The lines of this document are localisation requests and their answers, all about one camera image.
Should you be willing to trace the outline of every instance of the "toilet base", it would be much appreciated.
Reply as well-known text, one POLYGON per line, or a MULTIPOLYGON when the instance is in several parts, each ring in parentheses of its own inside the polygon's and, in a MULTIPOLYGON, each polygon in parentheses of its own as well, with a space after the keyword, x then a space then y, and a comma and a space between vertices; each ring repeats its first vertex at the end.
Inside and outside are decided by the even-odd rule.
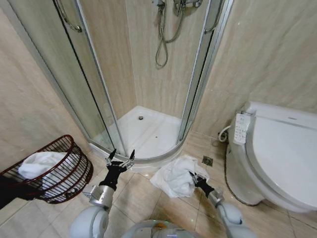
POLYGON ((242 173, 241 165, 236 162, 230 146, 227 147, 225 162, 225 179, 227 186, 235 198, 248 206, 256 206, 265 198, 252 182, 251 178, 242 173))

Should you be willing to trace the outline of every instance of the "white toilet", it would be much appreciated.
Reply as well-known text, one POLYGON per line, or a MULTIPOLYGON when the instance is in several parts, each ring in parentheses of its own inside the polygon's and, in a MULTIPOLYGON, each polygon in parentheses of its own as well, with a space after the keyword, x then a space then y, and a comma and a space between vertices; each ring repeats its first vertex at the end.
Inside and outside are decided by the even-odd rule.
POLYGON ((317 210, 317 115, 248 102, 228 133, 226 179, 237 199, 317 210))

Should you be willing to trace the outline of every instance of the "floor drain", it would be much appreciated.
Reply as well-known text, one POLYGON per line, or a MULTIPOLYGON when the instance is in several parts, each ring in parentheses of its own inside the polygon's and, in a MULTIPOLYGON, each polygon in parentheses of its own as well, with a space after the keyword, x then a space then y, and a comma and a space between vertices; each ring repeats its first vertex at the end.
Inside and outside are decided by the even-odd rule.
POLYGON ((212 167, 213 158, 210 158, 210 157, 204 155, 202 163, 212 167))

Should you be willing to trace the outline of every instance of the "wire basket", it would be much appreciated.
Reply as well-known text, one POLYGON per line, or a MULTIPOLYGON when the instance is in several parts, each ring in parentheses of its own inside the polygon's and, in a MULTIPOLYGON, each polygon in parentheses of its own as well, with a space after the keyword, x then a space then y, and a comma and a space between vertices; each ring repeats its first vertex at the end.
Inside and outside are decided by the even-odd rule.
POLYGON ((11 184, 1 184, 7 189, 21 189, 31 187, 23 196, 29 199, 37 198, 51 204, 65 202, 79 194, 93 175, 93 165, 86 155, 76 145, 70 135, 64 135, 37 152, 61 152, 64 158, 44 174, 26 179, 19 174, 18 169, 24 158, 10 168, 0 173, 9 179, 15 180, 11 184))

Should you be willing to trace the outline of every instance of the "floor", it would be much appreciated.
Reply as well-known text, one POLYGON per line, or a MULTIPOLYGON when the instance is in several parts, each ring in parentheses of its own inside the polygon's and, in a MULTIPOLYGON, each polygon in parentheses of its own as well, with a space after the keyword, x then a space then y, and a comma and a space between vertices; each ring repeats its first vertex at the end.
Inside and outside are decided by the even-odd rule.
MULTIPOLYGON (((118 120, 123 143, 128 153, 135 149, 138 159, 155 157, 166 153, 176 144, 181 119, 160 113, 148 108, 136 106, 118 120)), ((115 135, 115 125, 109 127, 115 135)), ((103 145, 108 143, 106 132, 96 136, 94 140, 103 145)), ((119 137, 113 138, 115 145, 120 144, 119 137)))
MULTIPOLYGON (((317 237, 317 212, 295 214, 269 202, 249 207, 239 203, 224 182, 223 162, 225 146, 218 141, 191 132, 184 152, 201 160, 203 155, 214 159, 213 167, 203 165, 209 173, 209 184, 224 189, 225 199, 242 212, 248 226, 258 238, 317 237)), ((97 184, 107 173, 104 161, 89 154, 94 164, 92 184, 97 184)), ((124 173, 119 178, 105 238, 119 238, 135 223, 145 219, 162 219, 195 230, 204 238, 224 238, 225 231, 210 202, 196 189, 191 198, 166 196, 152 186, 152 174, 124 173)), ((90 206, 82 194, 60 205, 49 205, 34 200, 22 207, 0 227, 2 238, 66 238, 74 218, 90 206)))

